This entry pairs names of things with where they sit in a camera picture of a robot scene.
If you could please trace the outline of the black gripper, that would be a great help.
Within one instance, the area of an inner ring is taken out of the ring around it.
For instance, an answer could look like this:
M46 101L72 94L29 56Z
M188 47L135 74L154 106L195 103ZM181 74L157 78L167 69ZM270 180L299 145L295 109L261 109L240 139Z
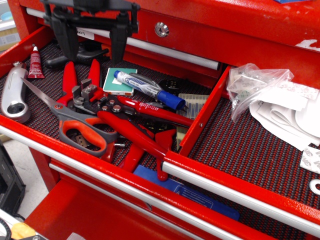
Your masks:
M111 61L123 60L128 33L139 29L140 5L126 0L42 0L45 22L54 31L63 55L76 61L77 27L110 31Z

